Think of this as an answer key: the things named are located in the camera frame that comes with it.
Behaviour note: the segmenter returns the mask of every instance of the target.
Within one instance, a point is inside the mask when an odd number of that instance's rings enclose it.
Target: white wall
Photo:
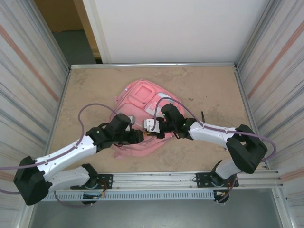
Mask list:
[[[104,63],[236,61],[269,0],[84,0]]]

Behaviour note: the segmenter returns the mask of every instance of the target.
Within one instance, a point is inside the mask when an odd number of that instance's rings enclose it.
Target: pink backpack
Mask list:
[[[159,87],[158,85],[147,81],[137,80],[129,84],[119,96],[115,97],[115,111],[123,113],[127,116],[135,117],[134,129],[143,130],[142,124],[144,119],[152,119],[154,117],[156,103],[162,97],[171,97],[180,101],[176,96]],[[183,107],[171,100],[162,100],[157,108],[157,117],[163,117],[161,108],[172,103],[176,106],[182,115],[185,115]],[[113,146],[116,150],[114,157],[123,158],[124,156],[145,156],[152,153],[160,146],[164,145],[171,137],[172,133],[166,134],[164,139],[156,139],[156,137],[144,136],[144,141],[136,145]]]

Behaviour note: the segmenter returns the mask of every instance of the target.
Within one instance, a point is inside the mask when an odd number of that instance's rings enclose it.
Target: metal wall panel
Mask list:
[[[304,1],[278,2],[238,66],[257,127],[277,144],[271,168],[304,226]]]
[[[0,166],[44,154],[68,65],[32,1],[0,1]],[[0,188],[16,191],[15,171]],[[16,227],[24,202],[0,193],[0,227]]]

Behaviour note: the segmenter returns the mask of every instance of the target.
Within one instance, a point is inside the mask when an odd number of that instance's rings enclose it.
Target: black mounting plate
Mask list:
[[[112,184],[113,184],[113,174],[99,174],[98,175],[98,179],[99,180],[104,180],[107,184],[106,189],[111,189],[112,188]],[[102,187],[105,188],[105,183],[103,181],[100,182],[102,184]],[[94,187],[92,188],[88,188],[85,187],[84,185],[82,186],[72,186],[71,189],[74,190],[82,190],[82,189],[103,189],[100,184],[96,184]]]
[[[214,188],[214,187],[219,187],[219,188],[228,188],[228,181],[230,184],[233,183],[234,181],[234,175],[229,177],[227,181],[223,183],[221,186],[217,186],[213,183],[211,179],[211,173],[210,172],[198,172],[195,174],[196,180],[193,180],[196,182],[198,188]],[[236,180],[234,187],[238,186],[238,179]]]

